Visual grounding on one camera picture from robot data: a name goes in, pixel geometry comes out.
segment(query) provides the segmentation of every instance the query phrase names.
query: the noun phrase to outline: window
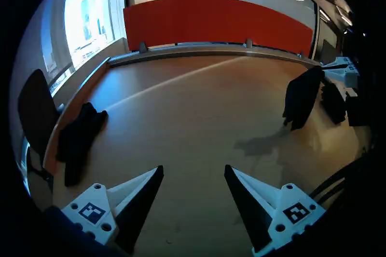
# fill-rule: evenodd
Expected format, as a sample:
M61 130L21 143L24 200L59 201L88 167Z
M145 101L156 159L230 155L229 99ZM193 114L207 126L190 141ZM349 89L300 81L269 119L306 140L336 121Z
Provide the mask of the window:
M114 41L109 0L66 0L64 24L75 69Z

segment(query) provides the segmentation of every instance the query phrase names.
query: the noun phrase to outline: ceiling light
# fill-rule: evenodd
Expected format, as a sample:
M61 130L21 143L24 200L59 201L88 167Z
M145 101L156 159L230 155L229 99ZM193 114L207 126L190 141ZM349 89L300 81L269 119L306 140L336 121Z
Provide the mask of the ceiling light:
M327 21L331 21L331 19L327 16L326 13L323 12L322 9L320 9L319 11L320 11L320 13L327 19Z
M349 19L347 19L346 17L342 16L342 19L343 19L347 24L349 24L350 26L353 25L353 23L352 23Z

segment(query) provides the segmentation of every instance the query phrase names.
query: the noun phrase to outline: orange partition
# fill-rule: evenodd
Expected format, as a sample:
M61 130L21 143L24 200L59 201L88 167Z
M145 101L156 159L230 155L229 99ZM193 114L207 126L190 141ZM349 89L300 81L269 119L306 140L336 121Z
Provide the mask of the orange partition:
M181 42L237 42L308 56L312 29L275 10L240 0L154 0L124 8L130 50Z

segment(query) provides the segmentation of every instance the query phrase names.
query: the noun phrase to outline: chair backrest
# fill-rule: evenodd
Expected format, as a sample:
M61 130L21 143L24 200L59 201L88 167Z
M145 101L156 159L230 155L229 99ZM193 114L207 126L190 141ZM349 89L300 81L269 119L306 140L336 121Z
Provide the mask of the chair backrest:
M17 108L27 141L42 161L59 113L40 69L35 70L24 84Z

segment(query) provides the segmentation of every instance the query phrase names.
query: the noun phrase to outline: black chair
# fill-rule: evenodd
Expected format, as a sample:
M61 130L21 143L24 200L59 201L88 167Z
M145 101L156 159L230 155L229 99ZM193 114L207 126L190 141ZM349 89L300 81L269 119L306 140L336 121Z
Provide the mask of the black chair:
M38 170L32 166L28 152L27 170L47 181L52 191L53 176L43 169L43 160L51 132L60 113L55 107L47 81L40 69L35 70L24 84L17 108L26 139L30 147L38 153L42 167L42 170Z

